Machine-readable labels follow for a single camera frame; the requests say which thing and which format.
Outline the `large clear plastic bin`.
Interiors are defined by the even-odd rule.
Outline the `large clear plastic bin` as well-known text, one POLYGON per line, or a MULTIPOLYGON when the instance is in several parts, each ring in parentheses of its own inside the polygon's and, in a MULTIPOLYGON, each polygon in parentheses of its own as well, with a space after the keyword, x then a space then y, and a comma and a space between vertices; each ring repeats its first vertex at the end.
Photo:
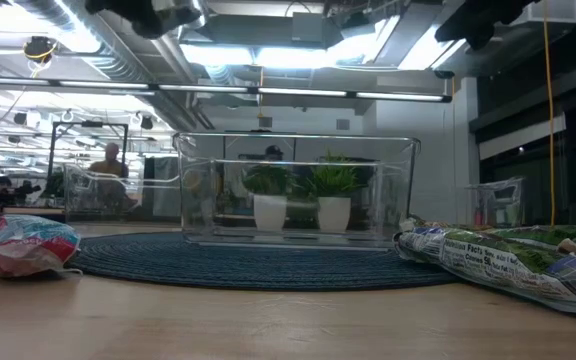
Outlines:
POLYGON ((420 143, 415 138, 312 135, 274 132, 181 133, 179 153, 181 226, 184 236, 209 245, 389 249, 393 236, 409 228, 413 171, 420 143), (264 159, 277 145, 282 161, 264 159), (326 153, 343 154, 361 185, 351 196, 343 233, 319 229, 318 206, 307 179, 326 153), (286 168, 294 177, 281 231, 256 228, 246 172, 257 165, 286 168))

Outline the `green granola bar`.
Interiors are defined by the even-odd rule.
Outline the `green granola bar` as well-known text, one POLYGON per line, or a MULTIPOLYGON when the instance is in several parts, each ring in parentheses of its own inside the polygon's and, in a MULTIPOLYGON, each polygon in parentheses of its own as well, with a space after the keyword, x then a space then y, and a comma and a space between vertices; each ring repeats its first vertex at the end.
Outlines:
POLYGON ((495 228, 486 230, 507 240, 512 240, 531 246, 555 250, 565 239, 576 243, 576 225, 534 225, 513 228, 495 228))
POLYGON ((563 240, 555 250, 507 240, 489 226, 412 227, 393 236, 407 260, 437 265, 478 285, 576 313, 576 243, 563 240))

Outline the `long ceiling light bar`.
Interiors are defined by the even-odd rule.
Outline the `long ceiling light bar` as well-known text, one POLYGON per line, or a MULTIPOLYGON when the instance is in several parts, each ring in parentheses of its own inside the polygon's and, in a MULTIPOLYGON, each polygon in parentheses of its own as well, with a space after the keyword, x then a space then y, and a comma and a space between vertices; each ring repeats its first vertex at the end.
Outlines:
POLYGON ((0 77, 0 86, 6 87, 34 87, 34 88, 65 88, 65 89, 91 89, 115 92, 128 92, 129 94, 142 94, 154 92, 195 92, 211 94, 247 94, 247 95, 276 95, 276 96, 305 96, 322 98, 343 98, 378 101, 407 101, 423 103, 449 103, 453 97, 445 94, 421 94, 409 92, 372 92, 348 90, 323 90, 310 88, 279 88, 266 86, 219 86, 194 84, 156 84, 90 80, 62 80, 0 77))

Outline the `blue white granola bar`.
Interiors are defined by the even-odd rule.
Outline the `blue white granola bar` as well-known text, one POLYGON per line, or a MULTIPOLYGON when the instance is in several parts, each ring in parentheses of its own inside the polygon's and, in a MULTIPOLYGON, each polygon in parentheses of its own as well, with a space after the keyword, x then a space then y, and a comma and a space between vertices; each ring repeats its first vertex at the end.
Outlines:
POLYGON ((67 272, 81 236, 71 226, 31 215, 0 215, 0 277, 67 272))

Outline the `broad-leaf plant in white pot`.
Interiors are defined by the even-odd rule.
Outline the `broad-leaf plant in white pot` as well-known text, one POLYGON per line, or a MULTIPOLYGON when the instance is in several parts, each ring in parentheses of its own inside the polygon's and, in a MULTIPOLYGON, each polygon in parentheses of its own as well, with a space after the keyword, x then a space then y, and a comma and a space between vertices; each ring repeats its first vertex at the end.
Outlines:
POLYGON ((288 195, 294 186, 293 175, 283 167, 257 165, 246 172, 242 182, 252 195, 256 228, 281 231, 286 221, 288 195))

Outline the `small clear plastic bin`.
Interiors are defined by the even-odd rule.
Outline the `small clear plastic bin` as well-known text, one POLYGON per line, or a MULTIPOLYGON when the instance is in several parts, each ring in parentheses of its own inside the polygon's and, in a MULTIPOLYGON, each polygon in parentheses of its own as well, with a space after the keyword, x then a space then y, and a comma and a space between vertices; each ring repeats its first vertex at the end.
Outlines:
POLYGON ((524 221, 524 177, 465 188, 468 199, 467 224, 493 228, 519 227, 524 221))
POLYGON ((178 224, 180 179, 131 179, 65 167, 64 214, 68 223, 178 224))

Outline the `spiky grass plant white pot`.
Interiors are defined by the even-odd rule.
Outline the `spiky grass plant white pot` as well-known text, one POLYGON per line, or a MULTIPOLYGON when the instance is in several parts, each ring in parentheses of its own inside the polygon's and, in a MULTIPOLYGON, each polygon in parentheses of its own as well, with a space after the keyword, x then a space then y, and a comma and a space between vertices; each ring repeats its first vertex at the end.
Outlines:
POLYGON ((357 171, 343 154, 328 151, 322 161, 325 165, 315 165, 307 179, 309 195, 318 206, 319 229, 343 233, 350 220, 351 196, 361 187, 357 171))

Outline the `round dark blue woven mat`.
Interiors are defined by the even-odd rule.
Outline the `round dark blue woven mat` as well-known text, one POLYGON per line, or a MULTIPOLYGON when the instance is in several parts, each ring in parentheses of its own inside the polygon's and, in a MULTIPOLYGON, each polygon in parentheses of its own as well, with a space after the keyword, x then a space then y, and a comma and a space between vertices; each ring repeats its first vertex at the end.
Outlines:
POLYGON ((105 278, 231 290, 359 291, 457 281, 390 250, 199 245, 179 232, 84 238, 67 266, 105 278))

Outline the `black metal rack frame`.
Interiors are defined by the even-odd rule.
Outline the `black metal rack frame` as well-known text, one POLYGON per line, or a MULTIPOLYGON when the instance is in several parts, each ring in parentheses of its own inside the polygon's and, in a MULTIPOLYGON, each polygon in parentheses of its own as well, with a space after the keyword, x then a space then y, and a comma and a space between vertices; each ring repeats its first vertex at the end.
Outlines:
POLYGON ((83 121, 78 121, 78 122, 64 122, 64 121, 58 121, 58 122, 53 122, 52 123, 52 131, 51 131, 51 138, 50 138, 50 148, 49 148, 49 158, 48 158, 48 169, 47 169, 47 177, 52 176, 53 173, 53 167, 54 167, 54 156, 55 156, 55 150, 56 150, 56 141, 65 136, 68 135, 68 131, 73 127, 73 126, 80 126, 83 128, 104 128, 104 127, 109 127, 112 128, 113 130, 115 128, 122 128, 123 129, 123 136, 120 137, 120 139, 122 140, 122 148, 121 148, 121 163, 122 165, 126 165, 126 152, 127 152, 127 143, 128 143, 128 135, 129 135, 129 126, 127 124, 121 124, 121 123, 104 123, 102 121, 93 121, 93 120, 83 120, 83 121), (65 133, 64 134, 59 134, 58 130, 59 127, 64 125, 66 127, 66 129, 64 130, 65 133))

